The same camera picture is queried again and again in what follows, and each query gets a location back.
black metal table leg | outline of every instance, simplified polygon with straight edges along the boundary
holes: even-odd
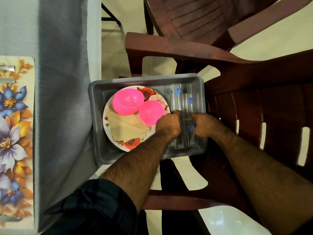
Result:
[[[122,26],[121,22],[111,13],[111,11],[106,8],[106,6],[101,2],[102,9],[110,16],[110,17],[101,17],[102,21],[115,21],[119,27]]]

plastic bowl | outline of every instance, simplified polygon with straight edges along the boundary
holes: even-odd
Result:
[[[120,115],[131,115],[139,110],[145,100],[144,95],[137,89],[119,90],[113,97],[113,108]]]
[[[156,125],[163,115],[163,106],[154,100],[144,102],[139,109],[139,117],[147,125]]]

white floral plate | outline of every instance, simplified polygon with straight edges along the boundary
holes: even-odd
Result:
[[[153,90],[153,89],[151,89],[149,87],[145,87],[145,86],[128,86],[128,87],[125,87],[123,89],[126,89],[126,88],[133,88],[133,89],[140,90],[143,93],[143,95],[145,96],[145,101],[147,101],[147,100],[158,101],[164,107],[164,111],[165,111],[164,114],[170,113],[170,109],[168,107],[167,102],[155,90]],[[119,149],[122,149],[123,151],[129,152],[133,148],[137,147],[140,143],[144,142],[151,135],[153,135],[155,133],[155,131],[156,131],[156,126],[152,125],[151,126],[151,130],[147,132],[147,136],[144,137],[144,138],[133,138],[133,139],[129,140],[128,142],[123,142],[123,141],[114,142],[112,134],[111,134],[111,131],[110,131],[110,125],[109,125],[109,122],[108,122],[106,114],[105,114],[105,110],[112,105],[112,100],[113,100],[114,95],[108,100],[108,102],[106,103],[106,105],[104,107],[104,111],[103,111],[103,127],[104,127],[104,131],[105,131],[106,135],[108,136],[108,138],[110,139],[110,141],[115,146],[117,146]]]

hand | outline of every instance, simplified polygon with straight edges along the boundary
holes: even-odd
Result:
[[[216,133],[227,129],[219,119],[212,115],[192,114],[191,119],[196,121],[193,132],[199,137],[212,138]]]
[[[170,141],[178,137],[182,132],[179,122],[180,112],[177,110],[173,114],[163,115],[156,124],[156,133],[163,133]]]

tiled floor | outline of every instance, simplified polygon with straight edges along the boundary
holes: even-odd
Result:
[[[143,0],[102,0],[121,21],[124,33],[114,22],[102,22],[102,79],[119,76],[131,77],[125,51],[125,34],[129,31],[147,33]],[[294,15],[276,23],[232,49],[232,53],[245,59],[266,60],[313,48],[313,3]],[[170,58],[146,57],[143,75],[174,74],[176,62]],[[219,76],[214,67],[206,67],[199,74],[205,81]],[[187,157],[175,158],[174,162],[189,189],[201,189],[207,185],[191,166]],[[97,174],[108,168],[101,167]],[[157,173],[153,189],[161,189]],[[218,206],[200,210],[212,235],[219,234],[269,234],[268,230],[235,208]],[[161,211],[147,211],[149,233],[162,234]]]

